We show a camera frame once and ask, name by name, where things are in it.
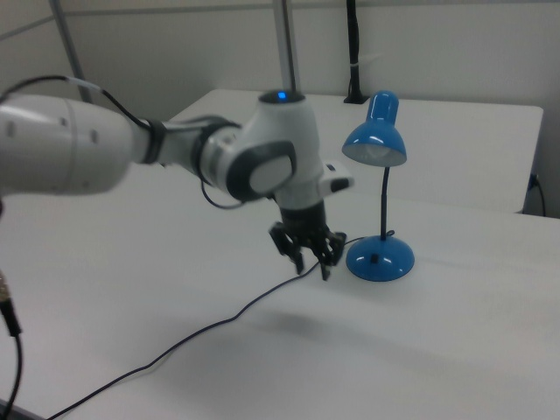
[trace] white table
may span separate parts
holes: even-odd
[[[260,93],[214,90],[177,118],[218,114],[245,123]],[[366,120],[368,103],[309,94],[321,153],[356,177],[356,191],[381,193],[382,168],[358,164],[340,148]],[[391,197],[452,206],[519,212],[523,208],[543,110],[538,107],[400,100],[396,127],[408,161],[391,171]]]
[[[179,168],[5,205],[0,262],[26,356],[17,403],[44,417],[293,276],[267,234],[274,203],[223,213]],[[374,234],[378,199],[341,192],[327,217]],[[556,419],[560,221],[390,199],[388,227],[416,253],[406,277],[315,272],[67,418]],[[7,396],[7,334],[0,349]]]

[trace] lamp base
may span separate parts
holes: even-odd
[[[388,236],[369,236],[357,241],[346,254],[352,273],[370,282],[388,282],[407,274],[414,266],[412,249],[403,241]]]
[[[344,100],[344,103],[355,103],[356,105],[361,105],[362,103],[366,103],[369,99],[369,96],[364,96],[361,93],[358,94],[350,94]]]

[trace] blue desk lamp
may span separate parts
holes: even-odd
[[[357,241],[346,254],[346,266],[357,277],[373,282],[387,282],[407,274],[414,265],[412,249],[387,232],[387,183],[389,168],[406,162],[403,138],[395,128],[399,100],[389,91],[375,94],[369,101],[367,119],[355,129],[342,146],[352,160],[381,166],[381,235]]]

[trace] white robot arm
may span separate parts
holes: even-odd
[[[139,126],[105,108],[46,96],[0,103],[0,198],[102,193],[131,162],[176,164],[240,201],[275,200],[283,221],[270,234],[298,273],[301,247],[312,249],[324,279],[340,259],[346,236],[327,227],[323,198],[354,180],[340,164],[321,161],[315,117],[301,94],[263,94],[243,128],[218,116]]]

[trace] wall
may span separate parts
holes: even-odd
[[[544,109],[535,157],[548,214],[560,217],[560,3],[374,7],[358,2],[362,91],[402,98],[536,105]],[[442,3],[412,1],[402,3]],[[479,2],[444,2],[479,3]],[[346,95],[345,2],[295,0],[302,89]],[[532,192],[531,213],[540,200]]]
[[[66,0],[87,79],[166,119],[214,88],[282,86],[270,0]]]
[[[0,0],[0,90],[42,74],[72,74],[48,0]],[[53,82],[27,93],[79,99],[77,89]]]

